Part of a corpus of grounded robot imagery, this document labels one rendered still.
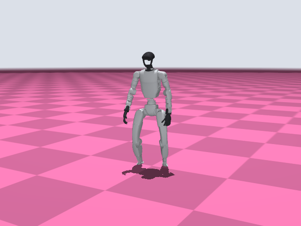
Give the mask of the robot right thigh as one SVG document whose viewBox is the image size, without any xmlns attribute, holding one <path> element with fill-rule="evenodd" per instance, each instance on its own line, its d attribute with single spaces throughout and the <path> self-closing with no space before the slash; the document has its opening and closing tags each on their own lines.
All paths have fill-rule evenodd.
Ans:
<svg viewBox="0 0 301 226">
<path fill-rule="evenodd" d="M 140 133 L 143 125 L 143 118 L 145 118 L 144 113 L 145 108 L 139 109 L 135 112 L 133 129 L 132 129 L 132 142 L 135 146 L 140 146 L 142 140 L 140 139 Z"/>
</svg>

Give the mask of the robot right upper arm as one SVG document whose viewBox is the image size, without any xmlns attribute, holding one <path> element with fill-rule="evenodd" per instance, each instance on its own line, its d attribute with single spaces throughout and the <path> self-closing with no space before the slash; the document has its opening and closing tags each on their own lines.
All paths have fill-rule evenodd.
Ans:
<svg viewBox="0 0 301 226">
<path fill-rule="evenodd" d="M 137 86 L 137 84 L 138 84 L 138 81 L 139 81 L 139 73 L 140 73 L 140 71 L 136 71 L 136 72 L 134 72 L 134 74 L 133 74 L 133 79 L 132 79 L 132 83 L 131 83 L 131 91 L 130 91 L 130 94 L 131 95 L 135 95 L 136 94 L 136 86 Z"/>
</svg>

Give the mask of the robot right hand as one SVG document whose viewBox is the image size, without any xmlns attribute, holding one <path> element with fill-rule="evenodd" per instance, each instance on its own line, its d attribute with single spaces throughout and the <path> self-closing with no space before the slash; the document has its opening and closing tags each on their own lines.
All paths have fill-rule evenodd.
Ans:
<svg viewBox="0 0 301 226">
<path fill-rule="evenodd" d="M 126 108 L 124 109 L 124 115 L 123 115 L 123 118 L 124 118 L 123 122 L 124 122 L 125 124 L 127 124 L 127 122 L 126 122 L 126 120 L 125 120 L 125 118 L 127 119 L 127 112 L 129 112 L 129 106 L 128 106 L 128 105 L 127 105 Z"/>
</svg>

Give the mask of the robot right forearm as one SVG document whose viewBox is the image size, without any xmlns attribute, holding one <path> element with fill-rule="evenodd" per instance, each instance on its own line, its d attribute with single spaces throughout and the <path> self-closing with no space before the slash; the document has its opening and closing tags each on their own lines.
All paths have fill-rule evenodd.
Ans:
<svg viewBox="0 0 301 226">
<path fill-rule="evenodd" d="M 130 110 L 130 106 L 132 104 L 132 100 L 134 98 L 134 96 L 130 94 L 130 91 L 131 91 L 131 88 L 129 89 L 129 92 L 128 92 L 128 95 L 127 95 L 127 101 L 126 101 L 126 106 L 127 105 L 129 106 L 129 110 Z M 126 108 L 126 106 L 125 106 L 125 108 Z"/>
</svg>

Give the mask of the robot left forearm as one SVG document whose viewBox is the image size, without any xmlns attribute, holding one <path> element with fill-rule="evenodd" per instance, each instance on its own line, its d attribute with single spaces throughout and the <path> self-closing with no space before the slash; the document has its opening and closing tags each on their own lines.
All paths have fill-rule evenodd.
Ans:
<svg viewBox="0 0 301 226">
<path fill-rule="evenodd" d="M 171 102 L 172 94 L 171 94 L 171 91 L 169 89 L 166 91 L 166 95 L 167 95 L 167 97 L 165 98 L 165 100 L 166 100 L 166 109 L 168 109 L 168 113 L 171 113 L 172 112 L 172 102 Z"/>
</svg>

